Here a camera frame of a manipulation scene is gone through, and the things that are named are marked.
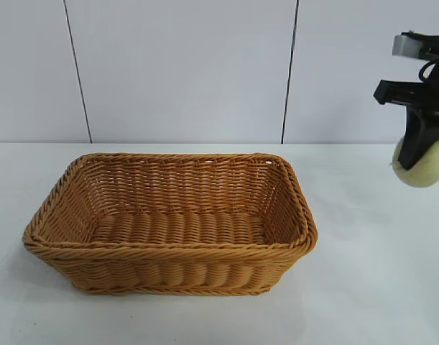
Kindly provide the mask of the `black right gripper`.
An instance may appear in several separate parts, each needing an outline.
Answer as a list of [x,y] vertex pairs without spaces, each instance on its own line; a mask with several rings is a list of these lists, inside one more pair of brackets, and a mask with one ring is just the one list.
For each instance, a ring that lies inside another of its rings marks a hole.
[[381,105],[406,106],[399,163],[410,170],[439,140],[439,35],[399,34],[394,37],[392,54],[425,61],[418,82],[381,80],[374,92]]

